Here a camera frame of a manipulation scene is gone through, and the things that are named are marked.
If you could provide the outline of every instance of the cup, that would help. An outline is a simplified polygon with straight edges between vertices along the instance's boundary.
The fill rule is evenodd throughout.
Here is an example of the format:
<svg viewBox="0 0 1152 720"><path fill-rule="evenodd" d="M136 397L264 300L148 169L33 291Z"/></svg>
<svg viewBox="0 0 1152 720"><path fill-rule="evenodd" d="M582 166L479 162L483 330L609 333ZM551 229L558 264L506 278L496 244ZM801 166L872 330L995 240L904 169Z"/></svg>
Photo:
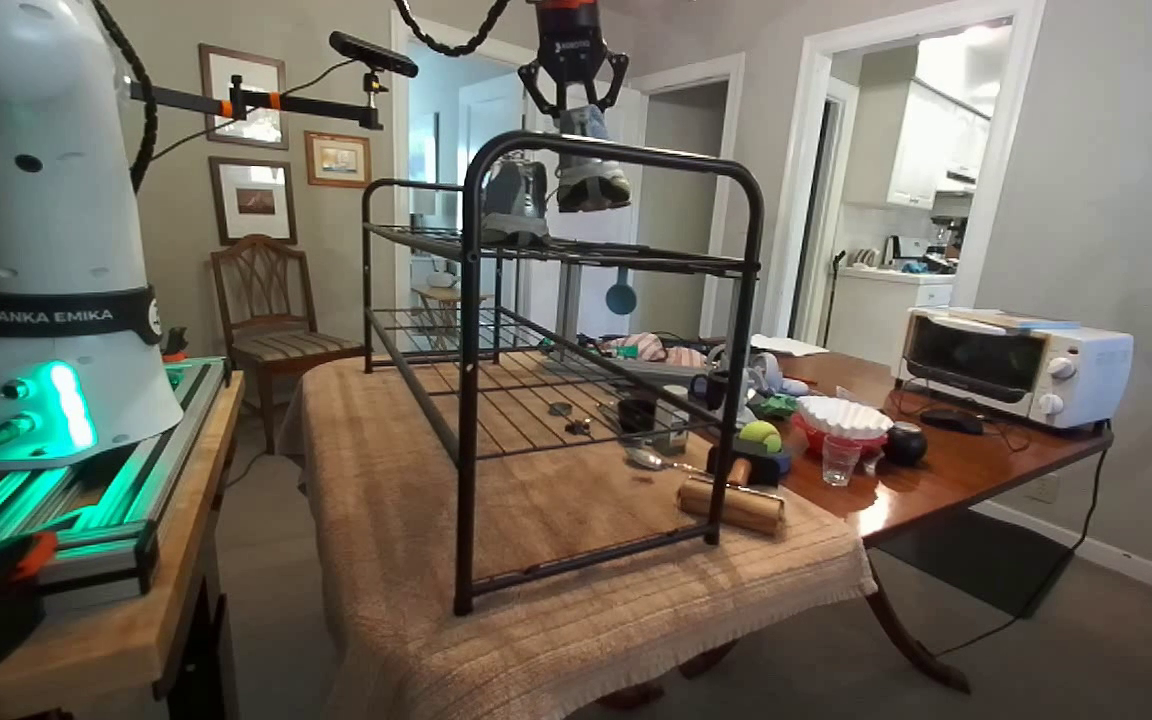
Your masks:
<svg viewBox="0 0 1152 720"><path fill-rule="evenodd" d="M819 481L829 490L847 490L860 463L860 446L847 438L819 438Z"/></svg>
<svg viewBox="0 0 1152 720"><path fill-rule="evenodd" d="M654 431L657 427L657 401L654 397L620 397L616 404L625 431Z"/></svg>

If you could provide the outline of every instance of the oven control knob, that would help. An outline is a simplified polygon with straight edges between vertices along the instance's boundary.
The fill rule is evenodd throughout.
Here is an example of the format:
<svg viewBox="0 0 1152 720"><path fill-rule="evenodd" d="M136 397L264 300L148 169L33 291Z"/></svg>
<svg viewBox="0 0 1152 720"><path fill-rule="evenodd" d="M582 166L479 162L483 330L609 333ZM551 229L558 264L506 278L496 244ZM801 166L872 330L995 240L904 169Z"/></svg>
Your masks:
<svg viewBox="0 0 1152 720"><path fill-rule="evenodd" d="M1060 413L1066 413L1066 397L1043 391L1043 397L1040 397L1040 417L1043 417L1043 422L1058 422Z"/></svg>
<svg viewBox="0 0 1152 720"><path fill-rule="evenodd" d="M1058 355L1058 362L1049 363L1049 376L1054 376L1058 384L1070 384L1078 371L1080 371L1080 362L1078 362L1078 355Z"/></svg>

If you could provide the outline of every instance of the rack shelf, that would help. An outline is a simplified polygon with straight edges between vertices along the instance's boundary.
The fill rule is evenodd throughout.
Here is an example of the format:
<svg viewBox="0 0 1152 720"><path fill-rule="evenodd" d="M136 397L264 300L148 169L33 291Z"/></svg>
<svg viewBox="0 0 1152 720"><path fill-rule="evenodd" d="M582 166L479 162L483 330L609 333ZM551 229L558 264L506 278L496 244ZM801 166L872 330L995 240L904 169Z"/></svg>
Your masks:
<svg viewBox="0 0 1152 720"><path fill-rule="evenodd" d="M706 171L734 181L748 201L748 240L744 257L687 257L644 244L595 244L595 240L564 240L538 233L501 233L483 223L483 198L469 189L483 189L496 162L509 154L559 154L559 157L599 157L620 166L644 166L665 171ZM458 191L462 198L462 229L463 233L431 233L431 229L401 229L376 222L382 191ZM657 554L681 542L720 546L720 514L723 514L723 477L734 463L734 431L737 404L710 413L683 397L657 388L654 379L620 369L576 344L572 310L559 310L564 330L541 330L538 320L506 310L501 270L506 262L559 262L564 270L637 270L637 271L687 271L687 278L720 278L734 279L734 338L729 363L720 369L729 388L744 379L748 354L748 317L759 271L759 229L766 201L744 166L665 154L665 147L631 147L631 143L599 143L586 135L551 135L551 131L506 131L490 140L463 185L423 185L423 181L376 181L363 191L363 369L376 369L376 344L391 362L391 369L413 388L428 427L450 449L458 463L458 589L452 614L473 614L477 598L533 583L544 576L594 569L606 561L625 561L637 554ZM376 310L373 300L373 244L403 244L418 251L443 257L462 264L462 300L431 317L428 310ZM483 298L479 264L496 264L496 287ZM674 422L706 425L698 431L712 438L712 509L693 520L681 516L678 530L647 530L644 535L625 535L616 549L564 549L550 561L529 561L523 569L496 569L493 561L477 561L477 492L493 492L493 477L501 470L558 470L559 455L582 455L595 449L609 461L609 449L625 440L616 427L616 401L625 391L644 391Z"/></svg>

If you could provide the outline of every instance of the toaster oven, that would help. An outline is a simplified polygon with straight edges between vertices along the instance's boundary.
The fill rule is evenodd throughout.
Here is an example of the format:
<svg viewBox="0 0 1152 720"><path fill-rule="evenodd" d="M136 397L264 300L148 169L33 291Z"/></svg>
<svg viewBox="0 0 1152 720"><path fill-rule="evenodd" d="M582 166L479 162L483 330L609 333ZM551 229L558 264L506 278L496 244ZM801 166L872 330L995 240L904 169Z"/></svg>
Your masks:
<svg viewBox="0 0 1152 720"><path fill-rule="evenodd" d="M1128 391L1133 338L981 310L918 310L895 376L1043 427L1088 427L1113 422Z"/></svg>

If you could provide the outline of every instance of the framed picture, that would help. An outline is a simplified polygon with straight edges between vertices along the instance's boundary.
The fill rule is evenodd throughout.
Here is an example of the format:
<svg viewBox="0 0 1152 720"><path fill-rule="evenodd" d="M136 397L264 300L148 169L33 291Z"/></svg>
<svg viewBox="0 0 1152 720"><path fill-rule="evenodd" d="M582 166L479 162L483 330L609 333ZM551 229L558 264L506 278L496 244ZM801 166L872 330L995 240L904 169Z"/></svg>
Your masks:
<svg viewBox="0 0 1152 720"><path fill-rule="evenodd" d="M246 94L286 87L286 63L268 56L249 56L234 50L201 43L205 97L230 101L234 77ZM276 110L254 110L249 122L210 116L210 135L230 143L287 147L286 122Z"/></svg>
<svg viewBox="0 0 1152 720"><path fill-rule="evenodd" d="M308 185L363 189L373 157L363 135L303 131Z"/></svg>
<svg viewBox="0 0 1152 720"><path fill-rule="evenodd" d="M214 157L222 244L273 238L296 244L287 166Z"/></svg>

